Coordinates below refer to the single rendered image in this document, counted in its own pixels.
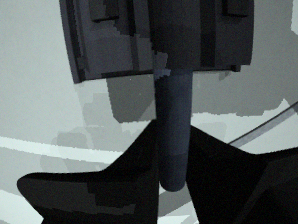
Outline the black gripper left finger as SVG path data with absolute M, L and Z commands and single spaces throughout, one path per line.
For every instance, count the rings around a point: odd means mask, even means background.
M 108 168 L 98 172 L 28 173 L 17 190 L 40 216 L 157 224 L 160 204 L 156 119 Z

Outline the dark blue cylinder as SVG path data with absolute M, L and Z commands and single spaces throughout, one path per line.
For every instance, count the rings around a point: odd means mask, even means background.
M 160 184 L 168 192 L 185 186 L 192 125 L 193 68 L 153 69 Z

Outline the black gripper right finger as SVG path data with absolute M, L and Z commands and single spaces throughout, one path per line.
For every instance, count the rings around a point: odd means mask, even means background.
M 247 153 L 190 125 L 186 185 L 198 224 L 241 224 L 270 186 L 298 177 L 298 147 Z

